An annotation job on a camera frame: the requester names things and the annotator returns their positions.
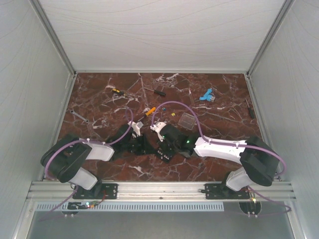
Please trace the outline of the black fuse box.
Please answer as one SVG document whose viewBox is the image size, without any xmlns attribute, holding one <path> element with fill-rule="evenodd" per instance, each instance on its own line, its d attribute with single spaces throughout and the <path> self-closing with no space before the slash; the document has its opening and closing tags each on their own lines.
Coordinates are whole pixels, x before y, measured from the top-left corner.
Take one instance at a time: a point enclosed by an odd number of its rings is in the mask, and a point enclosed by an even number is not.
<svg viewBox="0 0 319 239">
<path fill-rule="evenodd" d="M 161 149 L 160 147 L 156 149 L 155 155 L 164 163 L 170 163 L 171 159 L 175 156 L 175 151 L 171 149 Z"/>
</svg>

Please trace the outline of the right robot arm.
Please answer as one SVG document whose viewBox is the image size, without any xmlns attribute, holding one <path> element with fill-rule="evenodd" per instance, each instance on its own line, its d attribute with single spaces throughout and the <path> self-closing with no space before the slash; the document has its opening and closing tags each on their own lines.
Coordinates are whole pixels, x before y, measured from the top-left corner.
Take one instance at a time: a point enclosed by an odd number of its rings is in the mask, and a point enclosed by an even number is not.
<svg viewBox="0 0 319 239">
<path fill-rule="evenodd" d="M 228 172 L 220 184 L 206 185 L 203 193 L 208 199 L 249 198 L 242 193 L 251 184 L 270 187 L 276 175 L 279 160 L 274 151 L 260 138 L 229 141 L 186 135 L 171 124 L 158 122 L 151 126 L 159 138 L 159 155 L 169 162 L 176 154 L 190 157 L 214 157 L 235 162 L 240 168 Z"/>
</svg>

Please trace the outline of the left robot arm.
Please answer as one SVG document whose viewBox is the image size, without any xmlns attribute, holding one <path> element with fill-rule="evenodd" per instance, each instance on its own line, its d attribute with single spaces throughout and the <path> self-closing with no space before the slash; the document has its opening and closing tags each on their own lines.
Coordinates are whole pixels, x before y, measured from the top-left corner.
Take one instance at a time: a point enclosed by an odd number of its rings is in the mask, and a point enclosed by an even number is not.
<svg viewBox="0 0 319 239">
<path fill-rule="evenodd" d="M 69 133 L 42 156 L 40 163 L 47 177 L 79 186 L 75 198 L 101 198 L 106 187 L 98 176 L 84 169 L 83 164 L 88 160 L 114 161 L 125 152 L 149 155 L 158 151 L 139 132 L 138 126 L 124 124 L 106 142 Z"/>
</svg>

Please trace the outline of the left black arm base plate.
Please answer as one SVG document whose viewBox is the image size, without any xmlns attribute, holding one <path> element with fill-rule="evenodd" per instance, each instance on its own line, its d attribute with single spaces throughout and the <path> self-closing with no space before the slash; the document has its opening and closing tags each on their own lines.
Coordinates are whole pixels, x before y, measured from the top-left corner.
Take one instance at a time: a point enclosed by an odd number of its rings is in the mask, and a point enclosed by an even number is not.
<svg viewBox="0 0 319 239">
<path fill-rule="evenodd" d="M 97 183 L 92 189 L 86 190 L 79 187 L 77 192 L 72 196 L 73 199 L 117 199 L 118 184 L 116 183 Z"/>
</svg>

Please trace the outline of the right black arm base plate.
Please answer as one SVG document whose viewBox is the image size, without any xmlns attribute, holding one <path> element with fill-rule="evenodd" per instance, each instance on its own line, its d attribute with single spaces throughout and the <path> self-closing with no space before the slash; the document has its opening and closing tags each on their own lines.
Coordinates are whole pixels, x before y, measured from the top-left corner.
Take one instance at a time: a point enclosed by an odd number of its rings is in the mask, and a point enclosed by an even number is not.
<svg viewBox="0 0 319 239">
<path fill-rule="evenodd" d="M 204 185 L 204 189 L 200 190 L 205 194 L 205 198 L 209 200 L 241 200 L 250 199 L 249 192 L 246 191 L 233 191 L 224 184 L 207 183 Z"/>
</svg>

